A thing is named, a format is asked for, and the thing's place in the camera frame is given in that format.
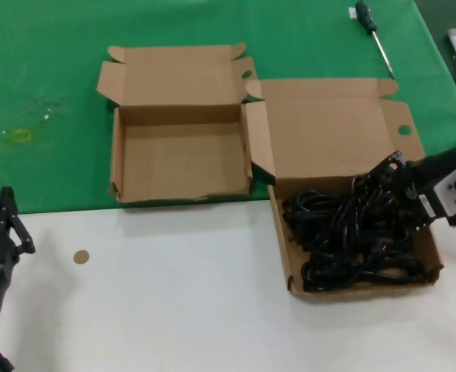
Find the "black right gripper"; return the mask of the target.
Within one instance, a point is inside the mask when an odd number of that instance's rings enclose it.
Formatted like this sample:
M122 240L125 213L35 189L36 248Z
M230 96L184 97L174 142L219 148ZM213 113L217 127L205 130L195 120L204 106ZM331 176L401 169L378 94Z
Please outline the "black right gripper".
M405 163L395 151L365 176L366 184L391 184L407 223L422 229L437 219L456 227L456 147Z

